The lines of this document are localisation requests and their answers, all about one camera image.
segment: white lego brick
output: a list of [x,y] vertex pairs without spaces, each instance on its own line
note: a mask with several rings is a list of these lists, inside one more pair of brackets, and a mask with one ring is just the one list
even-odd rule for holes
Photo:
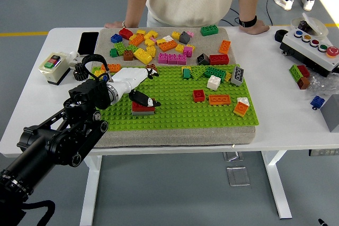
[[216,91],[220,85],[220,82],[221,79],[219,77],[212,75],[207,82],[207,87]]

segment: black phone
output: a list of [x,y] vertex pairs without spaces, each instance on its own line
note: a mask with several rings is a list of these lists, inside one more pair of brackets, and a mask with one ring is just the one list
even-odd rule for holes
[[84,32],[81,35],[78,53],[80,55],[94,54],[99,32]]

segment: magenta lego brick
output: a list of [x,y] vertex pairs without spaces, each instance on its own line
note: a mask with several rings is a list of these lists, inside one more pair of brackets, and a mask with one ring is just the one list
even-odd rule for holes
[[182,65],[182,66],[186,65],[186,61],[187,61],[186,55],[178,54],[176,56],[177,56],[177,60],[176,60],[177,65]]
[[167,64],[168,65],[176,65],[177,64],[176,54],[168,54]]
[[167,53],[159,53],[158,55],[158,63],[159,64],[167,64],[168,54]]

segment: yellow floor line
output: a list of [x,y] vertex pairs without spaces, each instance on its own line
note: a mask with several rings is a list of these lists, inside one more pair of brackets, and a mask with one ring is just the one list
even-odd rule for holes
[[0,33],[0,37],[30,37],[34,35],[48,35],[48,32],[17,32],[17,33]]

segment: pink lego brick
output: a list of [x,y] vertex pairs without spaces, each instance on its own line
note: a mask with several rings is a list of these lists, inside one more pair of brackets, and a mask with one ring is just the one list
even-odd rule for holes
[[158,55],[158,63],[159,64],[167,64],[168,54],[167,53],[159,53]]
[[191,31],[186,31],[186,33],[190,36],[190,38],[193,38],[193,36],[194,36],[194,33],[193,33],[193,32],[191,32]]
[[168,65],[176,65],[177,64],[176,54],[168,54],[167,64]]
[[177,65],[182,65],[182,66],[186,65],[186,60],[187,60],[186,55],[178,54],[176,56],[177,56],[177,60],[176,60]]
[[193,52],[193,48],[192,47],[185,46],[184,47],[184,51],[182,53],[185,54],[186,57],[191,58],[192,57],[192,52]]

